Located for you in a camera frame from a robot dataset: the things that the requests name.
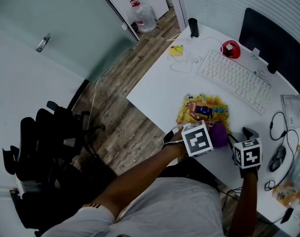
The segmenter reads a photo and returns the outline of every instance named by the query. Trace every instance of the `paper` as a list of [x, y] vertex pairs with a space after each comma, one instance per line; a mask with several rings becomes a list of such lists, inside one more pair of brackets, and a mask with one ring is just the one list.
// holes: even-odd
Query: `paper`
[[287, 126], [300, 127], [300, 95], [281, 95]]

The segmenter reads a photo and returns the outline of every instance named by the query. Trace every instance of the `wooden floor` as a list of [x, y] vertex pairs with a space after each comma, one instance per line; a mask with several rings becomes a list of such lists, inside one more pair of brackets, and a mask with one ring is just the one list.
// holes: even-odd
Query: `wooden floor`
[[[171, 42], [166, 40], [179, 32], [175, 12], [170, 9], [159, 20], [153, 32], [141, 34], [139, 43], [123, 55], [97, 84], [86, 87], [73, 109], [75, 114], [90, 111], [96, 87], [89, 127], [103, 124], [106, 130], [88, 136], [87, 142], [117, 175], [157, 153], [162, 147], [163, 132], [134, 107], [126, 96], [170, 45]], [[89, 159], [88, 154], [84, 155], [74, 162], [82, 171], [86, 168], [82, 164], [83, 157]], [[221, 190], [226, 189], [225, 185], [221, 185]], [[230, 226], [236, 203], [232, 198], [226, 203], [225, 229]], [[271, 237], [277, 231], [274, 225], [259, 222], [254, 236]]]

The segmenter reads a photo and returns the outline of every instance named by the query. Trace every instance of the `computer monitor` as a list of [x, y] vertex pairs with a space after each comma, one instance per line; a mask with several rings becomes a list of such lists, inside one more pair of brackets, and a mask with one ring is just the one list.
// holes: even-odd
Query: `computer monitor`
[[300, 94], [300, 43], [272, 20], [247, 8], [239, 42], [260, 57], [276, 66], [277, 71]]

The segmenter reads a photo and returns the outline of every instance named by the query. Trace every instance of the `black cup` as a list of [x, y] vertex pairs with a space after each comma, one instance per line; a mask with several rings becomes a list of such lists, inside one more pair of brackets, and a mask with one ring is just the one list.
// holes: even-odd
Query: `black cup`
[[195, 18], [190, 18], [188, 20], [189, 23], [189, 29], [190, 29], [190, 36], [191, 37], [199, 37], [199, 31], [198, 31], [198, 23]]

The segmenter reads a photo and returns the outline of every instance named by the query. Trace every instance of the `white keyboard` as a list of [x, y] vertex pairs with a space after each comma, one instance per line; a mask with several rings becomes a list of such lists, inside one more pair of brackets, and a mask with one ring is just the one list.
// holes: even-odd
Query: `white keyboard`
[[263, 114], [271, 96], [271, 86], [231, 59], [208, 50], [197, 72], [238, 96]]

